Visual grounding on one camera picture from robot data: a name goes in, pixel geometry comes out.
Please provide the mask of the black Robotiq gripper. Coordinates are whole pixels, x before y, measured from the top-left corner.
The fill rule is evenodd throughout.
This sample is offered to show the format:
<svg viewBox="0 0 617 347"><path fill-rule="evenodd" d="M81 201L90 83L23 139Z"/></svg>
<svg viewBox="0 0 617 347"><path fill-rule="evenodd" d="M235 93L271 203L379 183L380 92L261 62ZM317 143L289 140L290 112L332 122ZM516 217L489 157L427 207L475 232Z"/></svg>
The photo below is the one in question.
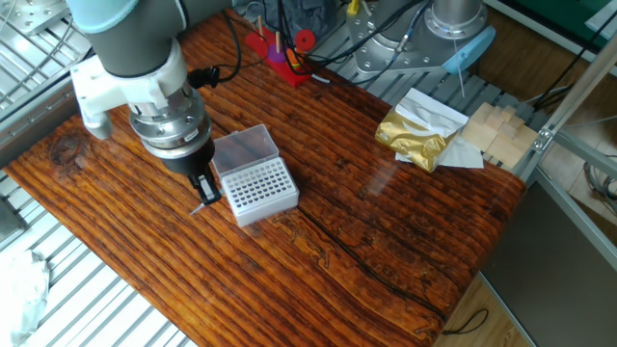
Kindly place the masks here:
<svg viewBox="0 0 617 347"><path fill-rule="evenodd" d="M212 204L222 197L209 163L215 154L215 145L209 139L199 150L177 159L163 159L163 165L173 173L187 175L192 187L197 191L203 204Z"/></svg>

